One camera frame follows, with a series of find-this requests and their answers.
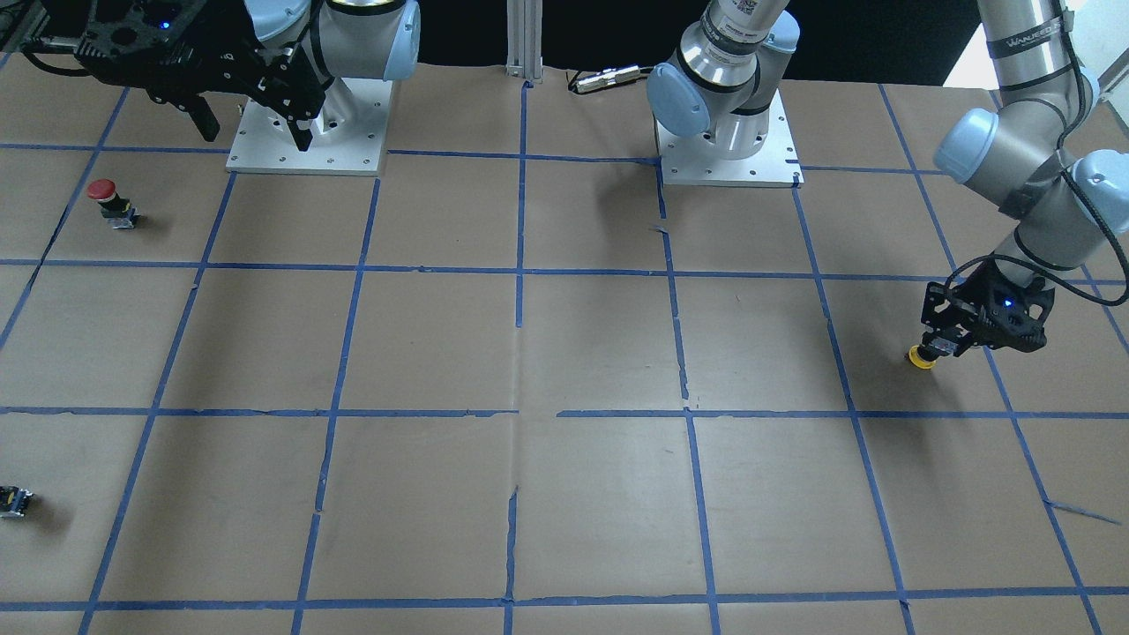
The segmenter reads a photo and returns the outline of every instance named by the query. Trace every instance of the grid line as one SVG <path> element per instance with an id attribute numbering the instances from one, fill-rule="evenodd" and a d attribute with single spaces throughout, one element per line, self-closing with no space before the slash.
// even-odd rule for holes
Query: grid line
<path id="1" fill-rule="evenodd" d="M 890 119 L 893 122 L 894 130 L 898 131 L 898 138 L 899 140 L 902 141 L 902 149 L 905 151 L 905 158 L 907 160 L 910 162 L 910 167 L 913 167 L 916 169 L 917 166 L 913 164 L 913 157 L 910 154 L 909 146 L 905 143 L 904 136 L 902 134 L 901 131 L 901 125 L 899 125 L 898 123 L 898 116 L 894 113 L 893 107 L 890 105 L 890 99 L 886 96 L 886 89 L 882 84 L 879 84 L 878 90 L 882 92 L 882 99 L 886 105 L 886 112 L 890 114 Z M 940 224 L 937 221 L 936 214 L 934 214 L 933 205 L 929 201 L 929 194 L 925 190 L 925 184 L 921 181 L 921 176 L 916 175 L 916 179 L 918 180 L 918 185 L 920 186 L 921 197 L 925 200 L 925 205 L 929 209 L 929 215 L 934 219 L 934 225 L 937 228 L 937 237 L 940 240 L 940 245 L 945 250 L 945 255 L 948 258 L 949 266 L 955 268 L 956 264 L 955 261 L 953 261 L 952 252 L 948 249 L 948 241 L 945 238 L 945 233 L 942 229 Z M 1088 277 L 1088 272 L 1084 271 L 1084 275 Z M 1094 612 L 1093 603 L 1089 601 L 1089 597 L 1087 595 L 1086 590 L 1083 585 L 1082 575 L 1078 572 L 1078 567 L 1074 560 L 1074 556 L 1070 554 L 1070 546 L 1067 543 L 1066 534 L 1062 533 L 1062 528 L 1059 525 L 1058 515 L 1056 514 L 1054 508 L 1050 503 L 1050 497 L 1047 495 L 1047 490 L 1043 487 L 1042 477 L 1039 475 L 1039 468 L 1035 466 L 1034 458 L 1031 454 L 1031 449 L 1027 446 L 1027 440 L 1023 434 L 1023 428 L 1019 426 L 1019 419 L 1014 416 L 1014 407 L 1012 405 L 1012 399 L 1008 395 L 1007 385 L 1004 382 L 1004 377 L 999 373 L 999 367 L 996 364 L 996 358 L 992 356 L 991 350 L 989 350 L 987 347 L 983 348 L 983 353 L 984 357 L 988 360 L 988 365 L 991 368 L 992 377 L 996 382 L 997 389 L 999 390 L 999 395 L 1004 400 L 1004 407 L 1009 414 L 1008 418 L 1012 423 L 1012 428 L 1015 432 L 1016 440 L 1019 443 L 1019 447 L 1023 451 L 1023 456 L 1027 463 L 1027 469 L 1030 470 L 1031 477 L 1035 484 L 1035 488 L 1039 492 L 1040 503 L 1042 504 L 1043 511 L 1047 513 L 1047 517 L 1051 523 L 1051 529 L 1054 532 L 1054 538 L 1058 540 L 1059 548 L 1062 551 L 1062 557 L 1065 558 L 1067 564 L 1067 568 L 1069 568 L 1070 571 L 1070 576 L 1074 579 L 1077 595 L 1082 600 L 1083 608 L 1086 611 L 1086 617 L 1089 620 L 1089 625 L 1094 630 L 1094 635 L 1102 635 L 1102 628 L 1097 623 L 1097 616 Z"/>
<path id="2" fill-rule="evenodd" d="M 129 511 L 130 501 L 133 497 L 133 489 L 141 471 L 141 462 L 145 459 L 146 447 L 149 444 L 149 437 L 152 434 L 154 424 L 157 420 L 157 411 L 160 408 L 160 401 L 165 395 L 165 388 L 168 384 L 168 377 L 173 372 L 173 364 L 176 362 L 177 350 L 184 339 L 184 331 L 189 324 L 189 316 L 192 314 L 192 307 L 196 302 L 200 284 L 205 271 L 204 263 L 208 262 L 208 256 L 211 254 L 211 250 L 216 244 L 216 236 L 219 234 L 219 227 L 224 221 L 224 214 L 227 210 L 228 200 L 231 198 L 231 190 L 235 188 L 235 177 L 236 175 L 231 174 L 227 180 L 227 189 L 224 191 L 224 198 L 220 201 L 219 210 L 216 212 L 216 220 L 212 223 L 211 233 L 208 236 L 208 243 L 204 246 L 203 255 L 200 258 L 200 267 L 196 269 L 192 288 L 189 289 L 187 299 L 184 302 L 184 310 L 181 312 L 181 320 L 176 327 L 176 334 L 173 337 L 173 343 L 169 346 L 168 355 L 165 357 L 165 366 L 160 373 L 160 380 L 157 383 L 157 390 L 154 393 L 152 405 L 150 406 L 148 416 L 146 417 L 145 427 L 141 430 L 141 438 L 138 441 L 138 447 L 133 454 L 133 463 L 130 467 L 129 477 L 125 480 L 125 489 L 122 492 L 122 498 L 117 505 L 117 513 L 114 516 L 114 523 L 113 527 L 111 527 L 110 537 L 106 540 L 106 548 L 102 555 L 102 563 L 98 565 L 98 573 L 94 579 L 94 586 L 90 589 L 88 606 L 82 612 L 82 621 L 79 624 L 78 635 L 87 635 L 90 629 L 90 621 L 94 619 L 94 609 L 98 602 L 99 595 L 102 594 L 102 588 L 105 584 L 106 574 L 110 571 L 110 563 L 114 557 L 114 549 L 117 547 L 117 539 L 121 536 L 122 527 L 125 523 L 125 514 Z"/>
<path id="3" fill-rule="evenodd" d="M 842 350 L 839 348 L 839 338 L 835 334 L 834 322 L 831 318 L 831 305 L 828 303 L 828 294 L 823 287 L 823 277 L 820 273 L 819 259 L 815 254 L 815 245 L 807 226 L 807 218 L 804 214 L 804 203 L 799 198 L 799 189 L 793 188 L 791 199 L 796 206 L 796 214 L 799 217 L 799 227 L 804 234 L 804 244 L 807 247 L 807 258 L 812 266 L 815 288 L 820 296 L 820 306 L 823 310 L 823 318 L 828 322 L 828 338 L 831 340 L 831 351 L 835 359 L 835 368 L 839 372 L 839 382 L 842 384 L 843 400 L 847 402 L 847 411 L 850 417 L 851 428 L 855 432 L 855 441 L 858 444 L 859 456 L 863 460 L 863 468 L 866 471 L 866 480 L 870 488 L 870 498 L 874 502 L 874 510 L 877 515 L 878 527 L 882 530 L 882 540 L 885 545 L 886 556 L 890 559 L 890 571 L 894 580 L 894 590 L 898 594 L 899 606 L 902 611 L 902 621 L 905 625 L 907 635 L 916 635 L 913 628 L 913 617 L 910 615 L 909 598 L 905 595 L 905 583 L 902 580 L 901 564 L 898 562 L 898 551 L 894 546 L 893 533 L 890 530 L 890 521 L 886 519 L 885 505 L 882 502 L 882 492 L 878 489 L 878 480 L 874 473 L 874 466 L 870 463 L 870 452 L 866 445 L 866 435 L 863 432 L 863 424 L 858 411 L 855 409 L 855 399 L 851 397 L 850 380 L 847 377 L 847 366 L 843 363 Z"/>
<path id="4" fill-rule="evenodd" d="M 655 164 L 655 185 L 658 194 L 658 218 L 666 220 L 666 199 L 663 197 L 663 166 Z M 702 482 L 701 454 L 698 451 L 698 429 L 690 411 L 690 381 L 686 374 L 686 355 L 682 341 L 682 315 L 679 311 L 677 281 L 674 276 L 674 250 L 671 235 L 662 232 L 663 254 L 666 260 L 666 284 L 671 296 L 671 323 L 674 331 L 674 353 L 679 362 L 679 388 L 682 391 L 683 417 L 686 421 L 686 445 L 690 449 L 690 471 L 693 477 L 694 506 L 698 511 L 698 533 L 702 548 L 702 573 L 706 579 L 706 603 L 709 608 L 710 632 L 721 635 L 721 614 L 717 603 L 717 583 L 714 577 L 714 549 L 710 546 L 709 516 L 706 511 L 706 489 Z"/>
<path id="5" fill-rule="evenodd" d="M 0 331 L 0 351 L 3 350 L 5 345 L 8 342 L 8 338 L 11 336 L 12 329 L 16 328 L 16 321 L 19 319 L 19 314 L 24 311 L 24 305 L 27 304 L 27 298 L 32 295 L 32 288 L 35 286 L 35 281 L 40 277 L 40 271 L 43 270 L 43 263 L 46 261 L 47 254 L 51 253 L 51 247 L 53 247 L 55 245 L 55 241 L 59 240 L 59 234 L 62 232 L 63 225 L 70 217 L 71 210 L 75 209 L 79 194 L 86 185 L 86 180 L 90 177 L 94 164 L 98 160 L 99 148 L 106 142 L 106 138 L 110 137 L 110 131 L 114 128 L 114 122 L 117 121 L 117 115 L 121 114 L 122 106 L 125 104 L 125 97 L 129 93 L 129 88 L 123 88 L 122 94 L 117 97 L 117 103 L 114 105 L 114 110 L 110 113 L 110 119 L 106 121 L 106 125 L 102 130 L 98 143 L 90 153 L 90 158 L 86 162 L 82 175 L 79 177 L 78 183 L 71 191 L 70 199 L 67 201 L 67 207 L 63 208 L 62 214 L 59 216 L 59 223 L 55 224 L 55 228 L 51 233 L 51 237 L 47 240 L 46 246 L 43 247 L 43 253 L 40 255 L 40 260 L 36 263 L 35 269 L 32 271 L 32 276 L 27 279 L 27 284 L 24 285 L 24 290 L 20 294 L 19 299 L 16 301 L 16 306 L 12 308 L 11 315 L 8 316 L 3 331 Z"/>
<path id="6" fill-rule="evenodd" d="M 306 538 L 306 555 L 303 558 L 301 579 L 298 582 L 298 599 L 294 610 L 294 621 L 290 633 L 301 633 L 301 620 L 305 615 L 306 597 L 309 592 L 309 577 L 314 569 L 314 556 L 317 548 L 317 536 L 322 524 L 322 511 L 325 507 L 325 490 L 329 487 L 330 464 L 333 460 L 333 443 L 336 437 L 338 417 L 341 410 L 341 394 L 344 391 L 345 373 L 349 369 L 349 351 L 352 348 L 353 328 L 357 323 L 357 308 L 360 304 L 361 286 L 365 281 L 365 262 L 368 260 L 369 243 L 373 240 L 373 225 L 376 221 L 376 207 L 380 198 L 380 180 L 373 181 L 373 194 L 369 198 L 368 218 L 365 221 L 365 236 L 361 241 L 360 255 L 355 267 L 352 295 L 349 299 L 349 314 L 345 319 L 345 330 L 341 342 L 341 356 L 338 362 L 338 379 L 333 385 L 333 399 L 330 403 L 330 419 L 325 426 L 325 455 L 318 472 L 317 493 L 314 497 L 314 512 L 309 517 L 309 533 Z"/>

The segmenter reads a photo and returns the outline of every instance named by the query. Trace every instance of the metal mounting plate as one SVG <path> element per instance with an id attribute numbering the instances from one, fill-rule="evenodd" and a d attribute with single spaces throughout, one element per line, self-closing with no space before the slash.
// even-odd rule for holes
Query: metal mounting plate
<path id="1" fill-rule="evenodd" d="M 254 102 L 239 120 L 227 171 L 251 174 L 338 174 L 375 176 L 384 158 L 392 110 L 392 81 L 343 79 L 356 98 L 358 116 L 323 134 L 299 153 L 278 113 Z"/>
<path id="2" fill-rule="evenodd" d="M 655 122 L 663 183 L 666 185 L 714 185 L 728 188 L 791 188 L 804 183 L 796 145 L 784 112 L 780 93 L 769 106 L 771 127 L 761 149 L 744 159 L 711 156 L 712 143 L 700 136 L 675 137 Z"/>

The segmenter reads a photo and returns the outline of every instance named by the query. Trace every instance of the yellow object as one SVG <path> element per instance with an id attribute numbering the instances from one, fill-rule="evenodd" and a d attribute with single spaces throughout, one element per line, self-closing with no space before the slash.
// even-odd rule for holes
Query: yellow object
<path id="1" fill-rule="evenodd" d="M 909 358 L 911 364 L 913 364 L 918 368 L 921 368 L 922 371 L 928 371 L 929 368 L 933 368 L 934 366 L 937 365 L 936 359 L 934 359 L 933 362 L 926 362 L 925 359 L 922 359 L 921 356 L 918 355 L 918 348 L 920 347 L 914 345 L 912 348 L 910 348 L 909 354 L 905 355 L 905 357 Z"/>

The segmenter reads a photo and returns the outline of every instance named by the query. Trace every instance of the blue tape line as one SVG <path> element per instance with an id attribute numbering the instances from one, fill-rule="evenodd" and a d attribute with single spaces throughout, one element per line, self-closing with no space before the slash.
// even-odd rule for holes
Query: blue tape line
<path id="1" fill-rule="evenodd" d="M 344 334 L 341 341 L 341 355 L 338 360 L 338 379 L 333 384 L 333 398 L 330 402 L 330 420 L 325 426 L 325 454 L 318 472 L 317 492 L 314 495 L 314 513 L 310 514 L 309 533 L 306 537 L 306 553 L 301 564 L 301 579 L 298 582 L 298 604 L 294 610 L 292 635 L 301 633 L 301 620 L 305 614 L 306 598 L 309 593 L 309 579 L 314 571 L 314 555 L 317 550 L 317 536 L 322 524 L 322 511 L 325 508 L 325 492 L 330 480 L 330 466 L 333 461 L 333 444 L 336 438 L 338 417 L 341 411 L 341 394 L 344 391 L 345 374 L 349 369 L 349 351 L 352 348 L 353 328 L 357 324 L 357 310 L 360 306 L 360 293 L 365 281 L 365 262 L 368 260 L 368 247 L 373 240 L 373 226 L 376 224 L 376 207 L 380 198 L 380 180 L 373 181 L 373 194 L 369 198 L 368 218 L 365 220 L 365 236 L 361 241 L 360 255 L 353 267 L 352 295 L 349 299 L 349 314 L 345 319 Z"/>
<path id="2" fill-rule="evenodd" d="M 93 153 L 98 149 L 97 146 L 63 146 L 55 143 L 0 143 L 0 149 L 5 150 L 59 150 L 59 151 L 71 151 L 81 150 L 84 153 Z"/>
<path id="3" fill-rule="evenodd" d="M 520 160 L 518 162 L 517 176 L 517 275 L 514 277 L 514 327 L 517 329 L 520 329 L 525 321 L 525 181 L 528 168 L 528 158 L 526 157 L 530 136 L 528 90 L 532 87 L 533 82 L 531 81 L 522 84 L 522 128 L 518 141 Z"/>
<path id="4" fill-rule="evenodd" d="M 209 269 L 252 269 L 285 271 L 355 271 L 353 264 L 309 264 L 286 262 L 209 262 Z"/>
<path id="5" fill-rule="evenodd" d="M 698 533 L 702 542 L 702 567 L 706 574 L 706 603 L 709 604 L 710 630 L 721 635 L 721 614 L 717 608 L 717 583 L 714 579 L 714 548 L 709 539 L 709 517 L 706 513 L 706 488 L 702 485 L 701 455 L 698 452 L 698 429 L 694 418 L 686 414 L 686 438 L 690 441 L 690 470 L 694 478 L 694 503 L 698 507 Z"/>
<path id="6" fill-rule="evenodd" d="M 509 528 L 506 531 L 506 593 L 501 601 L 505 606 L 502 614 L 502 635 L 514 634 L 514 580 L 517 572 L 517 559 L 515 550 L 517 548 L 517 488 L 509 497 L 506 513 L 509 520 Z"/>
<path id="7" fill-rule="evenodd" d="M 952 269 L 956 269 L 956 261 L 953 260 L 953 252 L 948 250 L 948 243 L 945 241 L 944 232 L 942 232 L 940 228 L 940 220 L 937 218 L 937 212 L 933 208 L 933 201 L 929 200 L 929 193 L 926 192 L 925 181 L 921 179 L 917 164 L 913 162 L 913 153 L 910 151 L 910 146 L 905 141 L 905 134 L 902 133 L 902 127 L 898 123 L 898 115 L 894 114 L 894 107 L 890 104 L 890 96 L 886 95 L 886 87 L 879 84 L 878 93 L 882 94 L 882 103 L 886 105 L 886 113 L 890 114 L 890 121 L 894 124 L 894 132 L 898 133 L 898 141 L 902 145 L 902 151 L 905 153 L 905 160 L 909 162 L 910 168 L 913 171 L 913 179 L 917 181 L 918 190 L 921 192 L 921 200 L 925 201 L 925 208 L 929 212 L 929 219 L 933 220 L 933 227 L 937 232 L 937 238 L 940 241 L 940 249 L 945 251 L 945 259 L 948 261 L 948 266 Z"/>
<path id="8" fill-rule="evenodd" d="M 655 166 L 655 183 L 658 192 L 658 218 L 666 220 L 666 199 L 663 197 L 663 167 Z M 674 354 L 679 360 L 679 388 L 682 399 L 690 399 L 690 381 L 686 377 L 686 356 L 682 343 L 682 315 L 679 312 L 679 292 L 674 276 L 674 252 L 671 246 L 671 235 L 660 232 L 663 236 L 663 255 L 666 260 L 666 286 L 671 295 L 671 320 L 674 327 Z"/>
<path id="9" fill-rule="evenodd" d="M 509 602 L 514 601 L 514 580 L 517 572 L 515 556 L 517 549 L 517 490 L 518 488 L 515 487 L 506 511 L 509 528 L 506 531 L 506 594 L 502 595 L 502 600 Z"/>
<path id="10" fill-rule="evenodd" d="M 936 176 L 944 176 L 945 173 L 939 169 L 918 169 L 904 168 L 904 167 L 861 167 L 861 166 L 850 166 L 850 165 L 802 165 L 803 169 L 811 169 L 813 172 L 864 172 L 870 174 L 930 174 Z"/>
<path id="11" fill-rule="evenodd" d="M 1051 529 L 1054 531 L 1054 539 L 1058 540 L 1059 549 L 1062 551 L 1062 558 L 1066 560 L 1067 568 L 1070 571 L 1070 577 L 1074 580 L 1075 591 L 1082 599 L 1082 606 L 1086 610 L 1086 617 L 1089 619 L 1089 626 L 1094 630 L 1094 635 L 1102 635 L 1102 627 L 1097 624 L 1097 616 L 1094 614 L 1093 603 L 1089 601 L 1089 597 L 1086 594 L 1086 590 L 1083 586 L 1082 575 L 1078 573 L 1078 567 L 1074 562 L 1074 556 L 1070 554 L 1070 546 L 1067 545 L 1066 534 L 1062 533 L 1062 528 L 1059 525 L 1058 516 L 1054 515 L 1054 510 L 1051 507 L 1047 501 L 1050 497 L 1047 495 L 1047 488 L 1043 487 L 1043 479 L 1039 475 L 1039 468 L 1035 467 L 1034 455 L 1031 453 L 1031 447 L 1027 445 L 1027 438 L 1023 434 L 1023 428 L 1019 425 L 1019 417 L 1015 416 L 1015 409 L 1012 406 L 1012 398 L 1007 392 L 1007 386 L 1004 384 L 1004 376 L 999 372 L 999 366 L 996 364 L 996 358 L 991 350 L 987 348 L 983 349 L 984 357 L 988 359 L 988 367 L 991 369 L 992 379 L 996 381 L 996 388 L 999 390 L 1000 399 L 1004 400 L 1004 407 L 1013 416 L 1012 429 L 1015 432 L 1016 441 L 1019 443 L 1019 450 L 1023 452 L 1023 459 L 1027 463 L 1027 470 L 1031 472 L 1031 478 L 1035 482 L 1035 489 L 1039 492 L 1040 502 L 1043 505 L 1043 512 L 1047 514 L 1047 520 L 1051 523 Z"/>
<path id="12" fill-rule="evenodd" d="M 863 468 L 866 471 L 866 480 L 870 487 L 870 497 L 874 501 L 874 510 L 878 517 L 878 527 L 882 530 L 882 540 L 886 547 L 886 555 L 890 558 L 890 571 L 894 579 L 894 589 L 898 592 L 899 604 L 902 609 L 902 621 L 905 624 L 907 635 L 916 635 L 913 629 L 913 618 L 910 615 L 910 607 L 905 597 L 905 583 L 902 579 L 901 564 L 898 562 L 898 553 L 894 548 L 893 533 L 890 530 L 890 521 L 886 517 L 885 504 L 882 501 L 882 493 L 878 490 L 878 480 L 874 475 L 874 466 L 870 463 L 870 452 L 866 446 L 866 435 L 863 434 L 863 424 L 855 409 L 855 399 L 850 391 L 850 381 L 847 377 L 847 365 L 843 363 L 842 351 L 839 347 L 839 338 L 835 334 L 835 327 L 831 318 L 831 306 L 828 303 L 826 289 L 823 287 L 823 277 L 820 272 L 819 260 L 815 256 L 815 245 L 812 243 L 812 234 L 808 229 L 807 217 L 804 214 L 804 203 L 799 199 L 799 190 L 793 189 L 793 202 L 796 205 L 796 214 L 799 216 L 799 227 L 804 234 L 804 244 L 807 247 L 807 258 L 812 264 L 815 288 L 820 295 L 820 306 L 823 318 L 828 322 L 828 337 L 831 340 L 831 350 L 834 354 L 835 368 L 839 372 L 839 382 L 842 385 L 843 399 L 847 402 L 847 410 L 850 412 L 851 427 L 855 430 L 855 441 L 858 444 L 859 456 L 863 460 Z"/>
<path id="13" fill-rule="evenodd" d="M 1129 595 L 1129 586 L 1087 586 L 1088 595 Z M 960 598 L 1069 598 L 1077 597 L 1074 586 L 1000 586 L 972 589 L 908 590 L 910 600 Z M 825 591 L 800 593 L 719 593 L 719 604 L 797 603 L 797 602 L 860 602 L 896 601 L 895 591 Z M 507 602 L 504 598 L 395 598 L 395 599 L 325 599 L 307 600 L 306 609 L 420 609 L 420 608 L 500 608 L 518 607 L 583 607 L 583 606 L 648 606 L 648 604 L 704 604 L 704 594 L 679 595 L 609 595 L 609 597 L 550 597 Z M 294 610 L 295 600 L 125 600 L 99 601 L 102 611 L 163 611 L 163 610 Z M 71 612 L 87 607 L 82 601 L 60 602 L 0 602 L 0 612 Z"/>
<path id="14" fill-rule="evenodd" d="M 98 160 L 98 148 L 105 143 L 106 137 L 110 136 L 110 130 L 114 127 L 114 122 L 117 121 L 117 115 L 122 112 L 122 105 L 125 103 L 125 97 L 129 95 L 129 88 L 122 89 L 122 94 L 117 98 L 117 104 L 114 105 L 114 110 L 110 113 L 110 119 L 106 121 L 106 125 L 102 130 L 102 136 L 98 138 L 98 145 L 94 148 L 94 151 L 90 154 L 90 158 L 86 162 L 86 167 L 82 169 L 82 176 L 79 177 L 79 182 L 71 191 L 71 197 L 67 201 L 67 207 L 63 208 L 62 214 L 59 216 L 59 223 L 55 224 L 55 228 L 51 233 L 51 237 L 47 240 L 47 244 L 43 249 L 43 253 L 40 255 L 40 260 L 37 261 L 35 269 L 32 271 L 27 282 L 24 285 L 24 290 L 20 293 L 19 299 L 16 301 L 16 306 L 8 316 L 3 331 L 0 331 L 0 350 L 3 349 L 6 343 L 8 343 L 8 338 L 11 336 L 12 329 L 16 328 L 16 321 L 19 319 L 20 313 L 24 312 L 27 298 L 32 295 L 32 288 L 35 287 L 35 281 L 40 278 L 40 271 L 43 270 L 43 263 L 47 260 L 47 254 L 51 253 L 51 249 L 59 240 L 59 235 L 62 233 L 63 225 L 67 224 L 67 219 L 70 217 L 71 210 L 75 209 L 75 205 L 78 202 L 78 197 L 82 192 L 86 181 L 90 177 L 90 172 L 94 169 L 94 164 Z"/>
<path id="15" fill-rule="evenodd" d="M 157 382 L 157 391 L 154 393 L 152 403 L 149 407 L 149 416 L 146 418 L 145 427 L 141 430 L 141 438 L 138 441 L 138 447 L 133 454 L 133 463 L 130 466 L 130 473 L 125 480 L 125 489 L 122 492 L 122 498 L 117 504 L 117 513 L 114 515 L 114 524 L 111 528 L 110 537 L 106 540 L 106 548 L 103 551 L 102 563 L 98 565 L 98 573 L 94 579 L 94 585 L 90 589 L 90 598 L 88 600 L 89 604 L 82 614 L 82 621 L 79 625 L 78 635 L 87 635 L 90 629 L 90 620 L 94 619 L 94 610 L 98 602 L 98 598 L 102 594 L 102 586 L 106 582 L 106 573 L 110 571 L 110 563 L 114 557 L 114 549 L 117 547 L 117 539 L 121 536 L 122 525 L 125 522 L 125 513 L 129 511 L 130 501 L 133 497 L 133 488 L 137 485 L 138 475 L 141 471 L 141 462 L 145 459 L 146 447 L 149 444 L 149 436 L 152 434 L 154 423 L 157 419 L 157 410 L 160 408 L 160 401 L 165 395 L 165 388 L 168 385 L 168 377 L 172 374 L 173 365 L 176 362 L 177 350 L 184 339 L 184 331 L 189 325 L 189 316 L 192 314 L 192 307 L 196 302 L 200 282 L 205 271 L 204 263 L 208 262 L 208 256 L 211 255 L 211 250 L 216 245 L 216 236 L 219 234 L 219 227 L 224 221 L 224 214 L 227 210 L 227 203 L 231 198 L 231 190 L 235 188 L 235 177 L 236 175 L 233 173 L 227 180 L 227 188 L 224 190 L 224 198 L 220 201 L 219 210 L 216 212 L 216 220 L 212 223 L 211 232 L 208 235 L 208 243 L 204 246 L 204 253 L 200 258 L 200 263 L 196 269 L 195 278 L 193 279 L 192 288 L 189 290 L 189 297 L 184 302 L 184 310 L 181 312 L 181 321 L 176 327 L 176 334 L 173 337 L 173 343 L 169 347 L 168 355 L 165 357 L 165 367 L 161 369 L 160 380 Z"/>
<path id="16" fill-rule="evenodd" d="M 1078 514 L 1079 516 L 1086 516 L 1094 520 L 1100 520 L 1108 522 L 1110 524 L 1115 524 L 1120 527 L 1122 523 L 1119 520 L 1111 519 L 1110 516 L 1099 514 L 1097 512 L 1091 512 L 1089 510 L 1084 510 L 1077 505 L 1068 505 L 1066 503 L 1060 503 L 1058 501 L 1051 501 L 1050 498 L 1043 498 L 1043 503 L 1054 507 L 1056 510 L 1061 510 L 1064 512 L 1070 512 L 1071 514 Z"/>
<path id="17" fill-rule="evenodd" d="M 1082 275 L 1086 277 L 1086 280 L 1089 282 L 1089 289 L 1094 293 L 1094 295 L 1097 297 L 1104 297 L 1102 295 L 1102 289 L 1097 288 L 1096 280 L 1094 280 L 1094 277 L 1089 273 L 1089 268 L 1085 264 L 1082 266 Z M 1118 282 L 1118 286 L 1122 286 L 1126 282 L 1121 280 Z M 1117 319 L 1113 318 L 1113 311 L 1111 311 L 1109 306 L 1102 306 L 1102 311 L 1105 312 L 1105 319 L 1110 322 L 1110 327 L 1113 328 L 1113 332 L 1118 336 L 1118 341 L 1121 342 L 1121 348 L 1124 349 L 1126 353 L 1129 353 L 1129 342 L 1126 341 L 1126 336 L 1121 331 L 1121 327 L 1118 324 Z"/>
<path id="18" fill-rule="evenodd" d="M 107 153 L 156 153 L 174 155 L 226 155 L 231 148 L 167 148 L 146 146 L 106 146 L 103 148 Z"/>

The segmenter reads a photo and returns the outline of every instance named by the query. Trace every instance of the black cable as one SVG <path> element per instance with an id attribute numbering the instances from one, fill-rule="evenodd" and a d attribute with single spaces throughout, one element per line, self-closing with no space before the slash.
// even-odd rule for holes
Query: black cable
<path id="1" fill-rule="evenodd" d="M 35 56 L 35 53 L 28 51 L 27 49 L 21 49 L 20 52 L 24 53 L 27 61 L 32 62 L 32 66 L 42 71 L 50 72 L 51 75 L 61 75 L 63 77 L 90 77 L 90 71 L 86 69 L 53 67 Z"/>
<path id="2" fill-rule="evenodd" d="M 1058 2 L 1058 6 L 1059 6 L 1059 18 L 1065 19 L 1066 7 L 1062 5 L 1061 1 Z M 1061 150 L 1062 146 L 1066 143 L 1066 138 L 1069 137 L 1071 132 L 1077 130 L 1078 127 L 1082 125 L 1082 123 L 1086 120 L 1086 108 L 1085 108 L 1086 78 L 1082 75 L 1082 64 L 1078 61 L 1078 55 L 1074 50 L 1074 43 L 1070 41 L 1070 35 L 1067 33 L 1065 24 L 1062 28 L 1062 45 L 1066 49 L 1067 58 L 1069 59 L 1070 62 L 1070 68 L 1074 71 L 1075 82 L 1078 87 L 1078 112 L 1075 115 L 1074 121 L 1071 121 L 1069 125 L 1066 125 L 1066 128 L 1062 129 L 1062 133 L 1059 134 L 1058 142 L 1056 143 L 1056 150 Z M 1093 302 L 1095 304 L 1100 304 L 1102 306 L 1120 306 L 1124 304 L 1126 301 L 1129 299 L 1129 259 L 1126 258 L 1126 253 L 1121 249 L 1121 243 L 1118 241 L 1117 235 L 1113 234 L 1113 230 L 1110 229 L 1109 224 L 1105 223 L 1105 219 L 1102 218 L 1102 215 L 1097 211 L 1097 206 L 1095 206 L 1094 201 L 1091 200 L 1091 198 L 1086 194 L 1085 191 L 1083 191 L 1083 189 L 1078 185 L 1078 182 L 1074 180 L 1074 175 L 1070 174 L 1070 171 L 1064 169 L 1061 172 L 1061 176 L 1062 180 L 1066 182 L 1067 188 L 1069 188 L 1070 191 L 1074 193 L 1074 195 L 1078 197 L 1078 200 L 1082 201 L 1082 205 L 1086 208 L 1086 211 L 1089 214 L 1089 217 L 1094 220 L 1094 224 L 1097 225 L 1097 228 L 1101 229 L 1102 235 L 1105 236 L 1105 241 L 1110 244 L 1111 247 L 1113 247 L 1113 253 L 1118 256 L 1118 264 L 1121 266 L 1121 275 L 1124 278 L 1126 287 L 1117 299 L 1105 299 L 1096 295 L 1087 294 L 1086 292 L 1079 289 L 1078 287 L 1051 273 L 1043 267 L 1039 267 L 1038 264 L 1033 264 L 1031 262 L 1019 260 L 1017 258 L 1012 258 L 1010 255 L 1004 255 L 998 253 L 981 255 L 957 267 L 956 270 L 954 270 L 953 273 L 945 280 L 945 289 L 948 290 L 952 288 L 953 281 L 956 280 L 956 277 L 960 276 L 962 271 L 968 270 L 974 264 L 987 262 L 989 260 L 995 260 L 995 261 L 1010 262 L 1013 264 L 1023 267 L 1024 269 L 1027 269 L 1029 271 L 1032 271 L 1059 285 L 1067 292 L 1083 299 Z"/>

